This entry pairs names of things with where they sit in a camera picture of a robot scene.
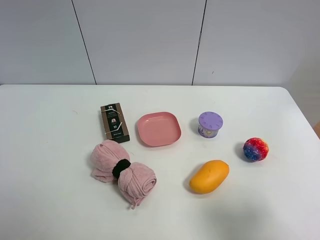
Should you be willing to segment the pink square plate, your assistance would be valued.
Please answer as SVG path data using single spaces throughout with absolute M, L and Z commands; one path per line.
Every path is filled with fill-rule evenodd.
M 170 112 L 143 115 L 136 123 L 140 139 L 149 147 L 162 147 L 175 143 L 182 131 L 176 116 Z

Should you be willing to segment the brown coffee capsule box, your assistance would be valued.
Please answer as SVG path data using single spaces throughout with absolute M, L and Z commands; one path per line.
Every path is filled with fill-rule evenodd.
M 120 103 L 101 106 L 100 111 L 106 139 L 119 144 L 129 142 L 130 134 Z

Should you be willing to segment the purple lidded jar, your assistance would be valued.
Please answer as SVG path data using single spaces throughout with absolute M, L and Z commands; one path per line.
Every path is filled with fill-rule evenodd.
M 223 126 L 222 117 L 212 111 L 206 111 L 198 117 L 198 133 L 204 138 L 214 138 Z

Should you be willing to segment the pink rolled towel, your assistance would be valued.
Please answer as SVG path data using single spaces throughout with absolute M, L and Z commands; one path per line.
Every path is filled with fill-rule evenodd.
M 103 183 L 117 183 L 132 209 L 140 206 L 157 183 L 156 174 L 151 168 L 131 162 L 129 153 L 113 140 L 97 144 L 90 160 L 93 178 Z

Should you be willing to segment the yellow mango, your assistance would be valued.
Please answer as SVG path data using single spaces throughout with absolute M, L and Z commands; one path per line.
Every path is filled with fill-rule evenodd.
M 230 167 L 222 160 L 206 162 L 190 179 L 189 186 L 197 194 L 209 194 L 227 178 Z

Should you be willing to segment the red blue plush ball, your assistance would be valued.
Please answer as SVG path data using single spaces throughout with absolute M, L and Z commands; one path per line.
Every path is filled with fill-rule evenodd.
M 259 162 L 267 157 L 269 145 L 259 137 L 252 137 L 244 143 L 243 153 L 248 160 Z

